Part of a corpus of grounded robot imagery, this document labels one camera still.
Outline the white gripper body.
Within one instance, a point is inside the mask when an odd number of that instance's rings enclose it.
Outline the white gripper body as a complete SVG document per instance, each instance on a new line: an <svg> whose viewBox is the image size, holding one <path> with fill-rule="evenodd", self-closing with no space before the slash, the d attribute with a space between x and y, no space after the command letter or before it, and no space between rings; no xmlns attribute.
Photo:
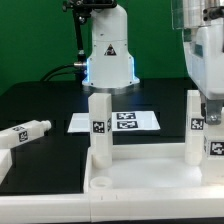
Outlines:
<svg viewBox="0 0 224 224"><path fill-rule="evenodd" d="M224 99L224 26L213 25L183 32L188 74L209 100Z"/></svg>

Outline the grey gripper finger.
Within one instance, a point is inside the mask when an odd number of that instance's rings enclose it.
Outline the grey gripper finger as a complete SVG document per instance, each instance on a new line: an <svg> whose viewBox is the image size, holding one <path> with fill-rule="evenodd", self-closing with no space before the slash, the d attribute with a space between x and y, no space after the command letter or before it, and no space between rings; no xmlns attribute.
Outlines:
<svg viewBox="0 0 224 224"><path fill-rule="evenodd" d="M223 108L222 100L205 100L205 118L208 125L220 125Z"/></svg>

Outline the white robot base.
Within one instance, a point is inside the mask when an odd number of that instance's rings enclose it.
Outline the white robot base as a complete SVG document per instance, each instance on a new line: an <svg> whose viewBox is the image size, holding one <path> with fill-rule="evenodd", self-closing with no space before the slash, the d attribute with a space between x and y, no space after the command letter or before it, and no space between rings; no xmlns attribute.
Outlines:
<svg viewBox="0 0 224 224"><path fill-rule="evenodd" d="M91 15L92 53L82 81L84 89L119 94L135 88L140 80L135 76L134 58L128 51L127 12L117 5L94 10Z"/></svg>

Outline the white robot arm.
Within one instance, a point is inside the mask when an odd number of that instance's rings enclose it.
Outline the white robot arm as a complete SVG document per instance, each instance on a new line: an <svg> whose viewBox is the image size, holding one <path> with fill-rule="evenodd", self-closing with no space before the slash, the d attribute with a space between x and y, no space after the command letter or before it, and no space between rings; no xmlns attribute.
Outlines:
<svg viewBox="0 0 224 224"><path fill-rule="evenodd" d="M188 75L201 95L201 114L219 125L224 107L224 0L171 0L172 27L182 30Z"/></svg>

